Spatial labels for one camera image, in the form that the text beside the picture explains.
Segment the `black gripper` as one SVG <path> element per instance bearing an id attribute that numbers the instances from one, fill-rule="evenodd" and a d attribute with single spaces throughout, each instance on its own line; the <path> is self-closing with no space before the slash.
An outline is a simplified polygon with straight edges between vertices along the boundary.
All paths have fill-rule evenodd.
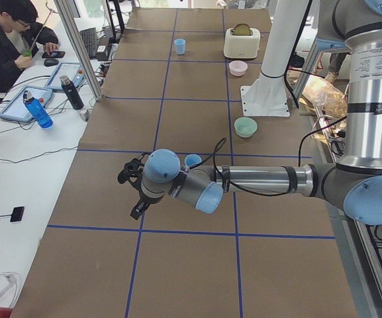
<path id="1" fill-rule="evenodd" d="M 124 168 L 120 171 L 117 176 L 117 181 L 119 184 L 125 184 L 128 182 L 134 189 L 140 191 L 142 189 L 142 176 L 144 171 L 143 158 L 147 155 L 146 152 L 141 153 L 139 157 L 133 158 L 131 161 L 124 165 Z M 132 208 L 130 216 L 133 219 L 139 219 L 146 210 L 151 206 L 151 202 L 148 199 L 139 199 L 137 204 Z"/>

